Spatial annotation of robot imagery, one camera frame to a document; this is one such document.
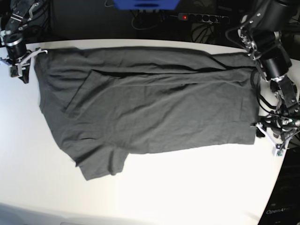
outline white table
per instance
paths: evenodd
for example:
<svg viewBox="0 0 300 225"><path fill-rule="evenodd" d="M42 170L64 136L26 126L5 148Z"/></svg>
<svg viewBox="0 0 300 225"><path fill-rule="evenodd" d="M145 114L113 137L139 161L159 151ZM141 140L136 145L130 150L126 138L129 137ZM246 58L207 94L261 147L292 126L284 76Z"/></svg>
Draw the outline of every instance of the white table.
<svg viewBox="0 0 300 225"><path fill-rule="evenodd" d="M122 39L49 42L28 48L39 46L163 46L211 54L241 51L215 45ZM4 48L0 49L0 57L6 54ZM300 62L293 60L292 78L299 69ZM265 92L272 98L267 89ZM256 225L283 161L283 157L272 155L272 145L264 138L256 139L254 145L130 154L122 173L86 181L70 157L57 147L38 103L33 63L26 85L10 78L7 66L1 64L0 203L59 218L49 219L52 224L73 221L122 225L137 221L156 225ZM36 224L35 216L19 216L26 224Z"/></svg>

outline blue device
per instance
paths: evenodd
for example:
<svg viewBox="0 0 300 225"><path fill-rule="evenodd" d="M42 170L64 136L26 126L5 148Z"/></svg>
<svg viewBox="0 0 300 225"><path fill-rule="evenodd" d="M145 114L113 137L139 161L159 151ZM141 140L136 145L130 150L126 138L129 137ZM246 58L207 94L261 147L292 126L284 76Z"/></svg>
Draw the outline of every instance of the blue device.
<svg viewBox="0 0 300 225"><path fill-rule="evenodd" d="M114 0L119 9L165 9L174 10L180 0Z"/></svg>

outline dark gray t-shirt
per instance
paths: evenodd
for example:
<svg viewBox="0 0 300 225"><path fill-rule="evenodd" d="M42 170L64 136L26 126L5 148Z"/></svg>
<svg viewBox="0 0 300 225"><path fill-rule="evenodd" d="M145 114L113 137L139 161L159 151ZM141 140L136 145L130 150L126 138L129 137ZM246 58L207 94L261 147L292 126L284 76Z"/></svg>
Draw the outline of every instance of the dark gray t-shirt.
<svg viewBox="0 0 300 225"><path fill-rule="evenodd" d="M128 153L253 144L253 68L242 53L147 47L49 50L35 64L41 111L86 180L121 172Z"/></svg>

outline t-shirt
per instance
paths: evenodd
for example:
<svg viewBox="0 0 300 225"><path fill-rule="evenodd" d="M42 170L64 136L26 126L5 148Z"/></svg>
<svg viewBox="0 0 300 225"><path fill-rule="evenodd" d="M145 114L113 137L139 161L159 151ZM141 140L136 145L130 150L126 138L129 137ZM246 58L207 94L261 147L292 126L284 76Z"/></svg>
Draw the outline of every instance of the t-shirt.
<svg viewBox="0 0 300 225"><path fill-rule="evenodd" d="M253 69L243 53L154 47L48 50L35 64L40 109L86 180L129 153L253 144Z"/></svg>

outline table surface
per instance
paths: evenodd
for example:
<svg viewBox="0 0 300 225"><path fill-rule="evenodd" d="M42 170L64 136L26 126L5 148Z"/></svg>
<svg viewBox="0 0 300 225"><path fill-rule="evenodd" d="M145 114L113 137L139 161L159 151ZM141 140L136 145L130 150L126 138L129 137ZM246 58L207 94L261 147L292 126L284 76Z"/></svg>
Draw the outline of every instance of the table surface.
<svg viewBox="0 0 300 225"><path fill-rule="evenodd" d="M216 45L129 39L49 42L28 48L119 46L189 48L211 54L242 51ZM0 57L6 54L0 48ZM300 62L292 62L290 77L298 85L295 75ZM98 221L105 218L105 224L116 218L157 225L258 223L283 161L283 157L272 155L272 145L266 138L256 139L254 145L130 154L122 173L86 181L52 138L38 107L33 64L34 61L30 83L26 85L10 78L8 67L0 65L0 203L65 219L70 214ZM268 89L264 90L272 98Z"/></svg>

